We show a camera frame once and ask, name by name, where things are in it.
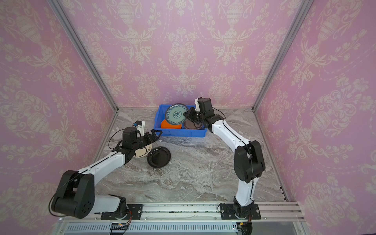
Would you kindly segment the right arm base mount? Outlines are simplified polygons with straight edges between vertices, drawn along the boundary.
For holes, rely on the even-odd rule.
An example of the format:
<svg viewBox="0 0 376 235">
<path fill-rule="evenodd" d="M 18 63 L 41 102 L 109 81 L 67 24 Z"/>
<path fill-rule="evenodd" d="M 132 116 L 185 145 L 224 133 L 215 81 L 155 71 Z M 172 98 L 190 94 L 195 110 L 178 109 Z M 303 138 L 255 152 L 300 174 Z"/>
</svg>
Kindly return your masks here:
<svg viewBox="0 0 376 235">
<path fill-rule="evenodd" d="M 255 203 L 246 207 L 241 207 L 238 204 L 220 203 L 218 209 L 222 220 L 261 220 L 259 206 Z"/>
</svg>

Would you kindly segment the brown clear plate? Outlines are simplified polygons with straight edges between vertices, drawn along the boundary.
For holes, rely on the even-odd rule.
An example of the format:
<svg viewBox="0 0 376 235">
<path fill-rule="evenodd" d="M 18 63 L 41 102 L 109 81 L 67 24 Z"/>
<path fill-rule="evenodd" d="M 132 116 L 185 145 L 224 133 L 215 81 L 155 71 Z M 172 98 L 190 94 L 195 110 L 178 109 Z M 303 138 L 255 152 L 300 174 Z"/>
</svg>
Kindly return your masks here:
<svg viewBox="0 0 376 235">
<path fill-rule="evenodd" d="M 184 122 L 184 128 L 189 130 L 199 130 L 203 128 L 203 124 L 200 122 L 192 122 L 190 120 L 186 120 Z"/>
</svg>

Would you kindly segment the orange plastic plate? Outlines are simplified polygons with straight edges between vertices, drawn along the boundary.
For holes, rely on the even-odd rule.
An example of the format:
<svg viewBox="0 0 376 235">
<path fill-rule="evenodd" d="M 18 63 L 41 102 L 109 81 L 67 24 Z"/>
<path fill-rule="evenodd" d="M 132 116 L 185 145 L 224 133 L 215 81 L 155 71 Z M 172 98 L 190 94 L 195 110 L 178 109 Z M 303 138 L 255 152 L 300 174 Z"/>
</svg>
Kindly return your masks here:
<svg viewBox="0 0 376 235">
<path fill-rule="evenodd" d="M 182 124 L 173 125 L 173 124 L 168 123 L 167 120 L 164 119 L 161 122 L 161 128 L 162 129 L 181 129 L 182 128 Z"/>
</svg>

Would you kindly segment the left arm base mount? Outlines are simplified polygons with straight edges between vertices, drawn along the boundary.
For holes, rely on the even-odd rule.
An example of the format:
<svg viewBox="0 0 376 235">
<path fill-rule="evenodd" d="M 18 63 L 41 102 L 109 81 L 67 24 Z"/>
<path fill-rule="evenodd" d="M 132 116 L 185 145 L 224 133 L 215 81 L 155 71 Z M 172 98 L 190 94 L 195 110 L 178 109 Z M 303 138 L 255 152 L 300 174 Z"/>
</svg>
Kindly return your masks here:
<svg viewBox="0 0 376 235">
<path fill-rule="evenodd" d="M 143 212 L 143 204 L 127 204 L 125 212 L 120 215 L 116 212 L 103 212 L 101 220 L 140 220 Z"/>
</svg>

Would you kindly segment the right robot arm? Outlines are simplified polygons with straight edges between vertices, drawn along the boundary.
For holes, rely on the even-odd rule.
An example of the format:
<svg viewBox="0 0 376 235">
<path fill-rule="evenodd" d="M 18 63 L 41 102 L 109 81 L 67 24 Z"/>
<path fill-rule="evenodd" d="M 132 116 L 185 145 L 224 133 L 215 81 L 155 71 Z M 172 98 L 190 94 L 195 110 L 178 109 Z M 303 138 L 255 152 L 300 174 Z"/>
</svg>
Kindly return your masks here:
<svg viewBox="0 0 376 235">
<path fill-rule="evenodd" d="M 235 214 L 249 220 L 261 219 L 254 201 L 256 184 L 266 169 L 261 144 L 248 140 L 230 127 L 223 116 L 214 112 L 210 98 L 196 99 L 195 108 L 185 112 L 184 117 L 202 123 L 233 151 L 234 172 L 239 179 L 233 204 Z"/>
</svg>

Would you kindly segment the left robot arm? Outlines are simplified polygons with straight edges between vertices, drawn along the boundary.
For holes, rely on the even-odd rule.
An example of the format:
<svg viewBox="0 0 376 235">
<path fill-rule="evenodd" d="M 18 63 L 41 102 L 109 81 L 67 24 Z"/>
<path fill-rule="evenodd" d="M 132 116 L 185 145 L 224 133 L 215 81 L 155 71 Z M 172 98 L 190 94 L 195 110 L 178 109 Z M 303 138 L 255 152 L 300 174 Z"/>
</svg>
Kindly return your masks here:
<svg viewBox="0 0 376 235">
<path fill-rule="evenodd" d="M 158 141 L 161 130 L 141 134 L 135 127 L 123 130 L 122 140 L 103 159 L 80 170 L 68 170 L 61 176 L 58 188 L 48 205 L 50 215 L 83 219 L 92 213 L 107 213 L 111 219 L 124 219 L 131 214 L 126 198 L 95 195 L 96 185 L 114 170 L 126 165 L 136 151 Z"/>
</svg>

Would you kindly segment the blue floral patterned plate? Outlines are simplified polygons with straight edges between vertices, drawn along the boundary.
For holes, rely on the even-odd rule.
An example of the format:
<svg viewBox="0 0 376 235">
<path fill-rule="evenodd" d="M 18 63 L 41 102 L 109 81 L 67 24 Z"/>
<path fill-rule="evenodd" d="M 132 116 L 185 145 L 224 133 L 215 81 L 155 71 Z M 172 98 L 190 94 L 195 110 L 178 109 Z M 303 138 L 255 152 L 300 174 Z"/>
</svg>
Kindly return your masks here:
<svg viewBox="0 0 376 235">
<path fill-rule="evenodd" d="M 170 125 L 180 125 L 186 121 L 184 113 L 188 111 L 188 107 L 184 104 L 177 103 L 167 108 L 165 112 L 165 120 Z"/>
</svg>

